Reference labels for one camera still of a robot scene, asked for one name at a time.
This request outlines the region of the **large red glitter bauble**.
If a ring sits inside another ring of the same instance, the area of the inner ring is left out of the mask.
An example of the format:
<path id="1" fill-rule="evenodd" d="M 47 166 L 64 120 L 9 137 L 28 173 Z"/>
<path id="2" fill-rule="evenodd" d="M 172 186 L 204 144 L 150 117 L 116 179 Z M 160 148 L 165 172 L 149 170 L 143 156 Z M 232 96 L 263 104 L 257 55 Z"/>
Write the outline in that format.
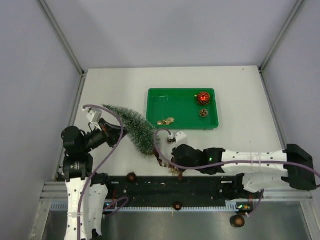
<path id="1" fill-rule="evenodd" d="M 201 106 L 206 106 L 211 102 L 211 95 L 206 92 L 202 91 L 195 95 L 196 101 Z"/>

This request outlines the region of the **small green christmas tree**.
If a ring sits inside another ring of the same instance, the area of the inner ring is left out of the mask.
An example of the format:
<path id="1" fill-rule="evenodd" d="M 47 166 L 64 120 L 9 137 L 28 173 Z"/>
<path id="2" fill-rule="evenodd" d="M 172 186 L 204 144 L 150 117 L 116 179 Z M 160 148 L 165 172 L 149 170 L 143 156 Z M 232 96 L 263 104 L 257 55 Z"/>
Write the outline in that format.
<path id="1" fill-rule="evenodd" d="M 154 154 L 155 126 L 135 110 L 108 104 L 103 104 L 102 106 L 120 117 L 123 126 L 128 130 L 127 135 L 130 141 L 140 154 L 145 157 L 150 157 Z"/>

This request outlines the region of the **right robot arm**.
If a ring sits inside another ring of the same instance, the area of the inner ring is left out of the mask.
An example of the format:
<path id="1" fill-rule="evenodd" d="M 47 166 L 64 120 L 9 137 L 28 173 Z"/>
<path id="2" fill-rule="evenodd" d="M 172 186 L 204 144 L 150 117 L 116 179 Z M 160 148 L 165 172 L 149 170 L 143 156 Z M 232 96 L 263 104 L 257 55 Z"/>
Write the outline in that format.
<path id="1" fill-rule="evenodd" d="M 312 156 L 296 144 L 273 152 L 239 152 L 215 147 L 199 150 L 182 144 L 173 148 L 171 155 L 172 163 L 182 172 L 241 175 L 242 180 L 233 185 L 233 192 L 239 198 L 286 185 L 308 192 L 318 187 Z"/>

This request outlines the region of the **large brown matte bauble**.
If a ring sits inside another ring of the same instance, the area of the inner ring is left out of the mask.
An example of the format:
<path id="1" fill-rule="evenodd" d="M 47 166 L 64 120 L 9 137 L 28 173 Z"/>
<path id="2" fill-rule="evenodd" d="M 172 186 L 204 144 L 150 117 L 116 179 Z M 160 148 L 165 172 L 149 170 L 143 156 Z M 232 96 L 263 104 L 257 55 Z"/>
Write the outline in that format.
<path id="1" fill-rule="evenodd" d="M 130 172 L 128 175 L 127 175 L 127 181 L 129 183 L 135 183 L 137 181 L 137 175 L 134 173 L 134 172 Z"/>

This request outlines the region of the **small brown shiny bauble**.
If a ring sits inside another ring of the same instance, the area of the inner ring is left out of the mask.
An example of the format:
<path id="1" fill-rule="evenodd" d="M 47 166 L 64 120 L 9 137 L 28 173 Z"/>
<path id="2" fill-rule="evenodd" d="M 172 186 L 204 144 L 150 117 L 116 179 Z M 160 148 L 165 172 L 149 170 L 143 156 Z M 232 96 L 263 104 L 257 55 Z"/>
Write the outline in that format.
<path id="1" fill-rule="evenodd" d="M 179 201 L 176 201 L 173 203 L 172 207 L 175 211 L 180 211 L 182 209 L 182 203 Z"/>

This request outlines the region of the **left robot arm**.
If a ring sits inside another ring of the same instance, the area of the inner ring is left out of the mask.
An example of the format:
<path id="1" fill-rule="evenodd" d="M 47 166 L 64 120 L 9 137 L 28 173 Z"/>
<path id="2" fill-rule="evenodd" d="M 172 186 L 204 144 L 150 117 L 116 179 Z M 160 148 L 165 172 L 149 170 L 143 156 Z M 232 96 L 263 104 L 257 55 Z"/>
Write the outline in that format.
<path id="1" fill-rule="evenodd" d="M 106 173 L 94 172 L 90 152 L 103 144 L 114 148 L 127 133 L 127 129 L 103 119 L 88 133 L 76 126 L 62 131 L 63 173 L 67 189 L 66 240 L 103 238 L 101 226 L 105 200 L 113 194 L 114 187 Z"/>

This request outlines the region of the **frosted pine cone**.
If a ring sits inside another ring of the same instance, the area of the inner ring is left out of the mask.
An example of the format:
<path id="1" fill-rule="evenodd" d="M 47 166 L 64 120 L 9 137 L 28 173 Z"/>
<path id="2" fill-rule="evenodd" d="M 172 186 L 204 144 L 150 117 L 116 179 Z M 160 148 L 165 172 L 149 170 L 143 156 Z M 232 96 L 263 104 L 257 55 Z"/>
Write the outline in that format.
<path id="1" fill-rule="evenodd" d="M 176 140 L 174 138 L 173 139 L 168 138 L 166 141 L 168 144 L 173 144 L 176 142 Z"/>
<path id="2" fill-rule="evenodd" d="M 207 109 L 203 108 L 199 111 L 199 115 L 202 117 L 202 118 L 206 118 L 208 115 L 209 115 L 209 112 Z"/>

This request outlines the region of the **brown ribbon pine cone decoration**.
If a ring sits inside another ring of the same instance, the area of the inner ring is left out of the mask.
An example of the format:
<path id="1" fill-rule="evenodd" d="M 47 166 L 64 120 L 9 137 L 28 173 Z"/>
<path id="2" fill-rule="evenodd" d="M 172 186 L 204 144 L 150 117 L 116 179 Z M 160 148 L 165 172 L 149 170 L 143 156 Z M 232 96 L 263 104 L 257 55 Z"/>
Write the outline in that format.
<path id="1" fill-rule="evenodd" d="M 174 176 L 174 177 L 177 177 L 179 181 L 182 181 L 183 180 L 183 173 L 178 170 L 176 167 L 174 167 L 173 165 L 169 164 L 169 163 L 163 163 L 163 161 L 160 159 L 160 154 L 158 153 L 158 151 L 153 148 L 153 154 L 154 156 L 156 157 L 157 159 L 157 162 L 158 164 L 161 166 L 161 167 L 164 167 L 164 168 L 168 168 L 169 169 L 169 172 Z"/>

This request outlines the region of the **green plastic tray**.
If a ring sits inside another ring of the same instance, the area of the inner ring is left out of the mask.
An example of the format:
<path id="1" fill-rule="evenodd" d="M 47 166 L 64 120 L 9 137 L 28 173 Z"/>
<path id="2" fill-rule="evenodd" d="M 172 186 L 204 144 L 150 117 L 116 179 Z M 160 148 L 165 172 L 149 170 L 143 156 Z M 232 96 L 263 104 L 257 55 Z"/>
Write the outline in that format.
<path id="1" fill-rule="evenodd" d="M 208 92 L 208 105 L 199 105 L 195 95 Z M 201 109 L 208 110 L 207 117 L 201 117 Z M 147 94 L 146 119 L 156 128 L 158 121 L 174 118 L 167 125 L 170 130 L 213 130 L 219 126 L 215 90 L 212 88 L 150 88 Z"/>

